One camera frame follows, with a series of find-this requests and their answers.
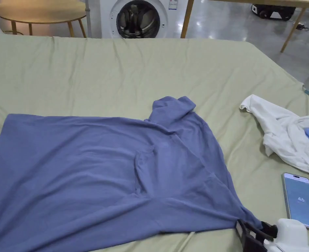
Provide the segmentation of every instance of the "gray floor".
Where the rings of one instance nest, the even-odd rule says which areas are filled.
[[[251,10],[250,4],[195,0],[187,38],[227,39],[248,41],[275,61],[299,81],[309,87],[309,31],[296,30],[284,53],[282,44],[288,36],[299,9],[288,22],[260,19]],[[90,1],[93,37],[101,37],[99,0]],[[178,19],[174,36],[180,37],[186,0],[179,0]],[[309,26],[309,10],[303,17]],[[10,30],[7,21],[0,20],[3,29]],[[25,24],[18,24],[18,30],[28,34]],[[74,23],[75,35],[81,37],[79,24]],[[66,24],[33,25],[35,35],[69,36]]]

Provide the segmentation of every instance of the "mattress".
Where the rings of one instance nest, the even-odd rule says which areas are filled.
[[[282,173],[309,174],[276,154],[266,156],[261,127],[239,110],[251,94],[309,115],[302,83],[247,42],[0,34],[0,131],[9,113],[145,119],[154,100],[187,96],[220,143],[243,205],[275,224],[286,218]],[[162,234],[105,250],[241,251],[241,246],[227,229]]]

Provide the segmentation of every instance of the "phone screen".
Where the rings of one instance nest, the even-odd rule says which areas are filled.
[[[291,219],[309,227],[309,180],[285,173],[284,186]]]

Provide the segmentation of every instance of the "white cloth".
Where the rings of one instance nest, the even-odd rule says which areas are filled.
[[[299,117],[258,96],[250,95],[240,105],[252,113],[264,131],[266,155],[275,152],[284,162],[309,172],[309,115]]]

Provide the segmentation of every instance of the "table leg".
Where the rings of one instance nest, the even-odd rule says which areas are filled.
[[[11,26],[12,26],[12,34],[17,35],[16,22],[11,21]]]
[[[193,3],[194,3],[194,0],[188,0],[186,14],[184,15],[184,21],[183,21],[181,37],[180,37],[182,39],[186,38],[186,33],[188,29],[188,24],[189,24],[189,18],[191,17],[191,13],[192,13]]]
[[[32,36],[33,33],[32,33],[32,24],[29,24],[29,35]]]
[[[70,36],[71,36],[72,38],[74,38],[75,36],[74,36],[73,26],[72,26],[71,22],[67,22],[67,24],[68,24]]]
[[[81,27],[81,30],[82,30],[83,37],[84,37],[84,38],[87,38],[86,32],[85,32],[85,29],[84,29],[84,27],[83,27],[83,24],[82,24],[82,20],[81,20],[81,19],[79,19],[79,23],[80,23],[80,27]]]
[[[282,46],[282,48],[281,48],[281,50],[280,50],[281,53],[284,52],[284,50],[285,50],[285,48],[286,48],[288,42],[290,41],[290,39],[291,39],[291,37],[292,37],[292,35],[293,35],[293,32],[294,32],[295,29],[297,28],[298,23],[300,22],[300,19],[301,19],[303,13],[305,12],[305,10],[306,10],[306,8],[302,8],[302,10],[301,10],[301,12],[300,12],[298,18],[295,20],[295,23],[294,23],[294,25],[293,25],[293,27],[292,27],[292,30],[291,30],[290,34],[288,35],[288,38],[286,39],[285,43],[283,44],[283,46]]]

